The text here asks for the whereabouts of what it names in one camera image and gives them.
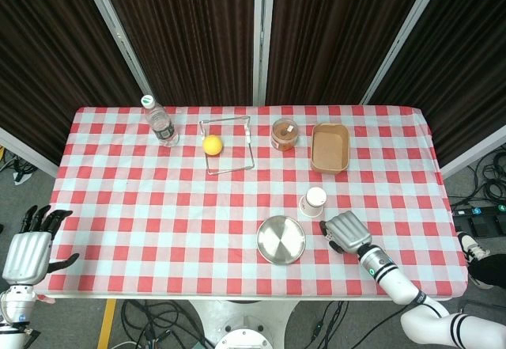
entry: shoe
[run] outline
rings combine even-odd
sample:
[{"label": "shoe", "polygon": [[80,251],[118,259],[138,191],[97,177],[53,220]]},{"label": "shoe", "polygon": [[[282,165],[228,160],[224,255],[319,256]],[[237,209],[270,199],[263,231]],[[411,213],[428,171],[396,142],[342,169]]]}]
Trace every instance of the shoe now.
[{"label": "shoe", "polygon": [[[490,250],[484,250],[472,236],[465,232],[460,232],[457,235],[459,239],[460,247],[464,253],[464,257],[468,264],[470,264],[474,260],[482,260],[483,258],[490,255]],[[489,290],[493,287],[493,285],[483,283],[471,276],[469,274],[469,279],[476,285],[476,287],[481,288],[483,290]]]}]

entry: robotic arm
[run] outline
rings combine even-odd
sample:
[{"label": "robotic arm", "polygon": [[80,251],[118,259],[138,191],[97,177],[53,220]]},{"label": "robotic arm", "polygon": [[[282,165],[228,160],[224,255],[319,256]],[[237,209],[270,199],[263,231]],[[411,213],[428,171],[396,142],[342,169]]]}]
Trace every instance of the robotic arm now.
[{"label": "robotic arm", "polygon": [[404,333],[415,343],[466,349],[506,347],[506,326],[463,313],[449,314],[439,302],[413,285],[385,251],[371,244],[371,234],[353,212],[321,222],[320,228],[331,248],[358,255],[361,265],[394,303],[415,305],[401,316]]},{"label": "robotic arm", "polygon": [[0,294],[0,347],[19,349],[29,347],[40,334],[28,328],[30,315],[37,299],[33,286],[41,282],[47,273],[69,267],[79,257],[73,254],[67,260],[49,263],[52,241],[62,221],[72,211],[53,211],[45,219],[51,207],[37,211],[31,207],[23,218],[20,233],[10,243],[2,277],[10,288]]}]

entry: dark brown curtain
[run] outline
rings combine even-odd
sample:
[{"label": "dark brown curtain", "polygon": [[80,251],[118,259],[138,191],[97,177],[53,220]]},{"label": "dark brown curtain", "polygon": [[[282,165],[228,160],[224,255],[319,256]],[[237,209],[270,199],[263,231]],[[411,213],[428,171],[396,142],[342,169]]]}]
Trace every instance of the dark brown curtain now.
[{"label": "dark brown curtain", "polygon": [[274,0],[267,104],[358,104],[415,0]]},{"label": "dark brown curtain", "polygon": [[164,104],[248,105],[254,0],[112,0]]},{"label": "dark brown curtain", "polygon": [[140,96],[93,0],[0,0],[0,127],[58,164],[78,108]]},{"label": "dark brown curtain", "polygon": [[420,108],[447,164],[506,124],[506,0],[431,0],[370,104]]}]

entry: person's leg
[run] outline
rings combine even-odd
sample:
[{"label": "person's leg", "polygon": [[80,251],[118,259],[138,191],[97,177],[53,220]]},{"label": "person's leg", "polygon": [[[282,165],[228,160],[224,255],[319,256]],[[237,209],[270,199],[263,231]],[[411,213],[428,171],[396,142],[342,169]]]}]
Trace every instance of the person's leg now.
[{"label": "person's leg", "polygon": [[472,236],[470,236],[465,232],[458,232],[457,237],[459,238],[460,247],[462,248],[464,256],[466,257],[467,263],[469,264],[467,270],[469,272],[469,278],[471,279],[471,281],[477,287],[482,288],[484,290],[492,288],[493,284],[482,281],[481,278],[479,278],[479,275],[482,275],[482,273],[480,272],[481,265],[478,264],[481,260],[487,258],[490,255],[490,251],[484,250],[476,242],[476,240],[472,238]]},{"label": "person's leg", "polygon": [[480,260],[472,260],[467,270],[472,279],[506,288],[506,254],[492,254]]}]

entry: robot finger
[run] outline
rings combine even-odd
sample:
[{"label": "robot finger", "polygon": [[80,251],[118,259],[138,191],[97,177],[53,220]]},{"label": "robot finger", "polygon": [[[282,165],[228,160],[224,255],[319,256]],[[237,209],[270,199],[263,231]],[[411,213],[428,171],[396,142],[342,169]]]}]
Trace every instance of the robot finger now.
[{"label": "robot finger", "polygon": [[327,235],[327,228],[325,227],[325,223],[326,223],[326,221],[319,222],[319,229],[321,230],[322,235],[324,235],[324,236]]},{"label": "robot finger", "polygon": [[51,206],[46,205],[45,207],[40,208],[37,213],[33,216],[32,224],[30,225],[31,232],[38,232],[41,230],[40,226],[42,225],[42,220],[45,217],[47,211],[51,209]]},{"label": "robot finger", "polygon": [[41,232],[47,232],[47,230],[49,229],[49,226],[51,225],[51,223],[53,222],[53,220],[61,213],[63,212],[62,210],[56,210],[56,211],[52,211],[47,217],[46,219],[44,220],[44,222],[40,225],[40,231]]},{"label": "robot finger", "polygon": [[58,229],[60,229],[60,226],[62,225],[62,221],[65,218],[69,217],[73,213],[73,211],[59,210],[59,211],[54,211],[53,213],[55,213],[55,216],[53,217],[53,219],[51,220],[51,223],[47,227],[47,231],[49,233],[51,233],[52,240],[55,239],[56,233],[58,232]]},{"label": "robot finger", "polygon": [[343,250],[343,248],[341,246],[339,246],[338,244],[336,244],[334,241],[329,241],[329,246],[336,252],[338,252],[339,254],[343,254],[345,251]]},{"label": "robot finger", "polygon": [[37,205],[33,205],[30,209],[28,209],[26,211],[25,217],[21,221],[21,229],[20,229],[19,233],[28,232],[28,229],[30,227],[30,222],[32,220],[32,216],[36,212],[36,210],[37,210]]},{"label": "robot finger", "polygon": [[64,268],[69,267],[71,264],[73,264],[77,258],[79,257],[79,253],[75,252],[70,257],[68,257],[66,260],[61,260],[59,262],[53,262],[47,266],[47,273],[50,274],[54,271],[62,270]]}]

